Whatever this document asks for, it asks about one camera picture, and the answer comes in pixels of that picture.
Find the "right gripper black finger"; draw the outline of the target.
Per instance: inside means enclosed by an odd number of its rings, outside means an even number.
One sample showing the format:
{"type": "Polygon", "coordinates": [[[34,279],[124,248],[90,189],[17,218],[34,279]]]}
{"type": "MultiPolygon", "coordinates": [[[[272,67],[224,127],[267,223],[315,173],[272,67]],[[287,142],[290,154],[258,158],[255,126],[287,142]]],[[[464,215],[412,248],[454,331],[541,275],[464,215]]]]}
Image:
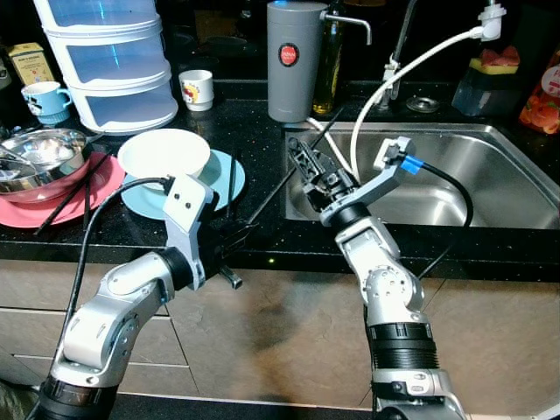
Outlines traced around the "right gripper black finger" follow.
{"type": "Polygon", "coordinates": [[[324,155],[315,144],[303,143],[303,179],[322,179],[338,170],[332,156],[324,155]]]}
{"type": "Polygon", "coordinates": [[[321,161],[321,153],[309,144],[289,144],[288,155],[300,173],[304,187],[320,188],[326,175],[326,168],[321,161]]]}

